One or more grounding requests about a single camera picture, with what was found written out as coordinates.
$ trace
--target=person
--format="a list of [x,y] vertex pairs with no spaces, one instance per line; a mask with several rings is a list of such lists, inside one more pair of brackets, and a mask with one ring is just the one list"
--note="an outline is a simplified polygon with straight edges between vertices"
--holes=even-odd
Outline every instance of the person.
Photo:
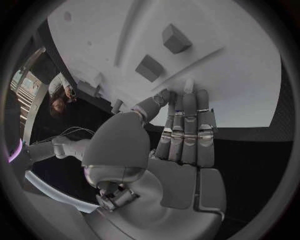
[[56,119],[64,115],[68,103],[77,100],[71,85],[62,73],[53,78],[48,92],[50,95],[50,115]]

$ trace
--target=cable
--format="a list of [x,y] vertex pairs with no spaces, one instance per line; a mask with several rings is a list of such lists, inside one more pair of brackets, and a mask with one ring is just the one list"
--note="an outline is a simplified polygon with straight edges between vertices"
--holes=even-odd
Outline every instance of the cable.
[[58,136],[67,136],[69,134],[72,134],[72,133],[75,133],[75,132],[78,132],[78,131],[81,131],[81,130],[84,130],[84,131],[88,132],[92,136],[95,134],[94,131],[92,131],[92,130],[90,130],[88,128],[84,128],[84,127],[80,127],[80,126],[71,126],[71,127],[67,128],[66,130],[64,130],[62,133],[60,133],[59,135],[51,136],[51,137],[48,137],[48,138],[46,138],[44,140],[41,140],[41,141],[36,141],[32,145],[41,144],[41,143],[44,143],[44,142],[48,142],[48,141],[50,141],[50,140],[52,140],[52,139],[54,139],[54,138],[56,138]]

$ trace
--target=gray cube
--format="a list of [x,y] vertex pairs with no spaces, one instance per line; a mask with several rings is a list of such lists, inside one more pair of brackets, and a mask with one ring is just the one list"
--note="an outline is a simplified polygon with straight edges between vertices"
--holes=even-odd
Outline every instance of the gray cube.
[[152,57],[146,55],[135,71],[150,82],[154,82],[163,73],[164,68]]
[[173,54],[182,53],[192,46],[192,42],[173,24],[163,30],[162,40],[163,45]]

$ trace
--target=white panel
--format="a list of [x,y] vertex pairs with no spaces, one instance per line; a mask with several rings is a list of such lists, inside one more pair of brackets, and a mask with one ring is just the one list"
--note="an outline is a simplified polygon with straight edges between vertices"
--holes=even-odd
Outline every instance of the white panel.
[[[259,24],[232,0],[70,0],[49,18],[56,47],[75,80],[98,84],[121,111],[162,90],[205,88],[218,127],[268,127],[281,84],[280,55]],[[193,43],[172,54],[162,32],[174,24]],[[149,82],[135,72],[149,54],[165,73]],[[167,108],[155,125],[163,126]]]

